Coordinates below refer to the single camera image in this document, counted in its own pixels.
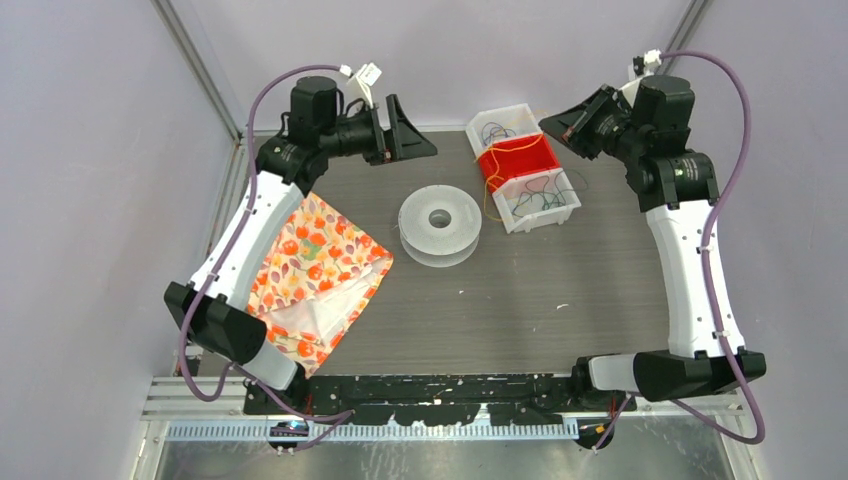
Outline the white perforated cable spool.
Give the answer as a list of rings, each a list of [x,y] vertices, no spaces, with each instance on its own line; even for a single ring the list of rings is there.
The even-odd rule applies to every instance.
[[[464,190],[430,185],[411,193],[398,213],[401,245],[421,265],[448,268],[475,251],[482,228],[476,201]]]

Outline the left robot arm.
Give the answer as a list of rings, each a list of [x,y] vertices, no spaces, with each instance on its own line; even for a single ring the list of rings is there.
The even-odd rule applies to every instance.
[[[203,265],[184,282],[172,282],[164,302],[178,329],[178,364],[188,370],[186,347],[193,343],[230,362],[256,382],[269,387],[268,400],[280,412],[298,412],[307,398],[296,378],[303,369],[267,338],[264,322],[247,310],[249,294],[273,240],[289,217],[326,173],[331,159],[361,156],[372,166],[431,157],[437,147],[404,113],[398,97],[387,96],[388,128],[378,109],[365,98],[350,115],[328,72],[341,67],[319,64],[300,67],[272,80],[255,103],[290,78],[290,108],[281,116],[279,133],[256,146],[255,118],[247,122],[248,190],[239,212]]]

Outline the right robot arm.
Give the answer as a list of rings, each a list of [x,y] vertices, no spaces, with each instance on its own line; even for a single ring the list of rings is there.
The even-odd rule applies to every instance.
[[[579,358],[571,397],[596,410],[611,391],[650,401],[734,390],[767,371],[748,349],[729,304],[717,233],[710,222],[720,193],[712,160],[690,149],[696,96],[682,78],[654,75],[622,88],[600,87],[580,104],[539,122],[574,154],[620,161],[651,230],[669,309],[663,350]]]

